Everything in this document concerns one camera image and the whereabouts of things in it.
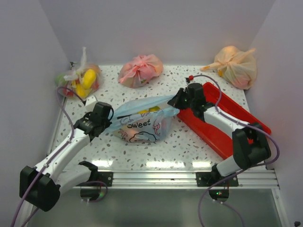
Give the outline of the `blue printed plastic bag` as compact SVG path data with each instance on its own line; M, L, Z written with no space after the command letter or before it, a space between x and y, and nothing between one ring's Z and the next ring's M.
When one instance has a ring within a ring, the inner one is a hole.
M112 124L105 130L129 143L156 142L168 134L179 109L167 104L174 96L155 96L131 100L114 111ZM139 114L141 110L159 106L156 112Z

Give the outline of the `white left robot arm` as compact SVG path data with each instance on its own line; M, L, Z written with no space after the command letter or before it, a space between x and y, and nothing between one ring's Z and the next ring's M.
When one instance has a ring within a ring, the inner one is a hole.
M110 104L96 102L92 111L75 122L60 148L34 167L24 167L19 178L20 198L42 211L52 209L61 195L61 185L56 183L59 175L81 149L110 126L113 114Z

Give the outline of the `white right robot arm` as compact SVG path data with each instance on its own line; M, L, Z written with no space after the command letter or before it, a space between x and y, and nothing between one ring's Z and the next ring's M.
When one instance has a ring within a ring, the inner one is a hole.
M271 130L210 82L191 83L168 101L178 118L209 145L222 162L196 174L198 186L238 186L228 176L271 156L266 134Z

